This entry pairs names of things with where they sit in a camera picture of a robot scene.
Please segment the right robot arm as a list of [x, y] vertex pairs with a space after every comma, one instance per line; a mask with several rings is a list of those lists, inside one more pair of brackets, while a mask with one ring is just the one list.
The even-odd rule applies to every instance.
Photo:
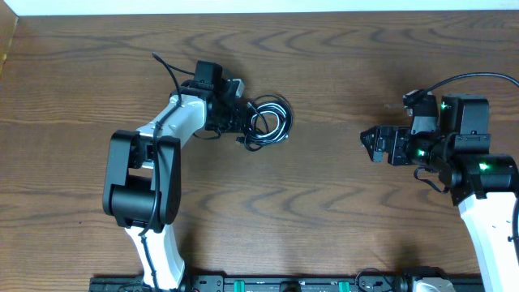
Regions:
[[360, 140], [370, 159], [437, 174], [467, 227], [487, 291], [518, 289], [518, 165], [492, 154], [487, 98], [429, 92], [405, 97], [409, 126], [374, 126]]

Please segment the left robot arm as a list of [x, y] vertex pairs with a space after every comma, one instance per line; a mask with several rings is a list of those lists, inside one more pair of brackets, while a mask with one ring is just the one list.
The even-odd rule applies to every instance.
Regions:
[[134, 131], [118, 130], [109, 142], [102, 207], [135, 244], [144, 268], [143, 288], [179, 291], [186, 264], [175, 239], [180, 205], [181, 151], [200, 129], [229, 122], [242, 100], [241, 79], [213, 85], [189, 80], [167, 106]]

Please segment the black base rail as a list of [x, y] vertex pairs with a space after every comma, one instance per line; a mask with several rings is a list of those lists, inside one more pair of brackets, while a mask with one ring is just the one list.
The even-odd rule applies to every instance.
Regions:
[[355, 275], [230, 276], [225, 273], [185, 273], [177, 292], [412, 292], [486, 291], [478, 275], [449, 275], [430, 266], [405, 268], [400, 273], [384, 273], [364, 268]]

